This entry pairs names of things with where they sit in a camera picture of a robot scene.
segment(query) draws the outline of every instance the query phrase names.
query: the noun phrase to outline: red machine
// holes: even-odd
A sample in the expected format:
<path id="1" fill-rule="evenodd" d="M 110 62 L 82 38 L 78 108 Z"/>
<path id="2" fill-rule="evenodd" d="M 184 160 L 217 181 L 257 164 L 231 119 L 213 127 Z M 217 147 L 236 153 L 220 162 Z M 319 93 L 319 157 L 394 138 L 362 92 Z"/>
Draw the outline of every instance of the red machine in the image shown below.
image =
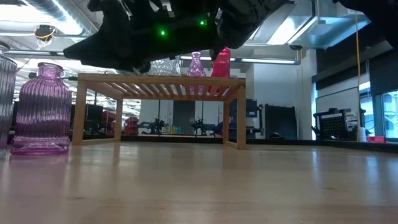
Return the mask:
<path id="1" fill-rule="evenodd" d="M 138 135 L 138 118 L 130 117 L 125 121 L 126 125 L 124 130 L 126 131 L 126 135 Z"/>

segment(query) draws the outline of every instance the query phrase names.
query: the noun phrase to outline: door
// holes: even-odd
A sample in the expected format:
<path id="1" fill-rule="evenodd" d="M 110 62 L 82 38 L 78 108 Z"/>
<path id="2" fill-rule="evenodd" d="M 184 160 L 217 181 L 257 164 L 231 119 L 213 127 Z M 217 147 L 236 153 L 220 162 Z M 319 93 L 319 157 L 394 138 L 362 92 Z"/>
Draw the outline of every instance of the door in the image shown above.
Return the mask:
<path id="1" fill-rule="evenodd" d="M 173 125 L 181 128 L 179 134 L 193 134 L 191 124 L 195 121 L 195 102 L 175 100 L 173 107 Z"/>

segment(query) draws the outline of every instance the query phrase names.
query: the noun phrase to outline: pink glass vase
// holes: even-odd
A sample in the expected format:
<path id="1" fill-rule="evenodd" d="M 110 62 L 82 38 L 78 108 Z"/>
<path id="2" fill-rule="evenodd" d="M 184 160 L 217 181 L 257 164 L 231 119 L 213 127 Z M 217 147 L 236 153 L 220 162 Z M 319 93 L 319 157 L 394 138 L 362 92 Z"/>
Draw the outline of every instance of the pink glass vase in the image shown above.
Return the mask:
<path id="1" fill-rule="evenodd" d="M 11 154 L 68 152 L 72 93 L 61 73 L 61 66 L 39 63 L 38 76 L 22 86 Z"/>
<path id="2" fill-rule="evenodd" d="M 0 158 L 6 155 L 17 71 L 17 64 L 2 56 L 3 52 L 8 50 L 9 46 L 0 42 Z"/>
<path id="3" fill-rule="evenodd" d="M 200 52 L 193 52 L 192 53 L 192 62 L 191 65 L 189 66 L 188 69 L 188 76 L 189 77 L 206 77 L 205 70 L 203 69 L 203 66 L 200 62 Z M 189 87 L 189 90 L 191 92 L 191 95 L 195 94 L 195 90 L 193 86 Z M 200 94 L 203 92 L 203 86 L 199 86 L 199 91 Z"/>
<path id="4" fill-rule="evenodd" d="M 213 62 L 213 72 L 211 73 L 211 77 L 225 77 L 229 78 L 230 76 L 230 61 L 231 61 L 231 51 L 227 48 L 223 49 L 217 56 L 216 60 Z"/>

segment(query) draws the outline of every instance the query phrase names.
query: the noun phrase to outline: window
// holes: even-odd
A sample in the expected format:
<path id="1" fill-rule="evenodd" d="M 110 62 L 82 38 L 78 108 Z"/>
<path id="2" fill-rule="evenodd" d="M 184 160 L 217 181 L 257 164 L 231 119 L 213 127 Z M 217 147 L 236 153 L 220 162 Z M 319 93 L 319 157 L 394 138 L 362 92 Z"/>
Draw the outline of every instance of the window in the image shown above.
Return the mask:
<path id="1" fill-rule="evenodd" d="M 398 138 L 398 91 L 385 93 L 382 98 L 386 138 Z"/>
<path id="2" fill-rule="evenodd" d="M 373 99 L 370 82 L 361 84 L 359 93 L 361 96 L 361 108 L 366 111 L 364 114 L 365 129 L 370 132 L 369 136 L 374 136 Z"/>

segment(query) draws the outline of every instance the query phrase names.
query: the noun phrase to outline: person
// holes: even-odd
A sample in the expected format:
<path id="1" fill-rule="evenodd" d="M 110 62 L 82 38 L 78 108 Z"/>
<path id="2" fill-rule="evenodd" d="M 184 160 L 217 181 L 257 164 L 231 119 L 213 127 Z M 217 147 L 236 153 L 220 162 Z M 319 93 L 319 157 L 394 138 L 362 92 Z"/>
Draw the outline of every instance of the person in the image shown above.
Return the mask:
<path id="1" fill-rule="evenodd" d="M 235 123 L 233 122 L 233 119 L 234 118 L 231 115 L 229 115 L 228 122 L 229 122 L 229 127 L 230 128 L 236 127 Z M 223 126 L 223 122 L 221 122 L 220 124 L 218 124 L 216 126 L 216 128 L 213 131 L 214 137 L 216 137 L 216 138 L 222 138 L 223 137 L 223 127 L 224 127 Z"/>

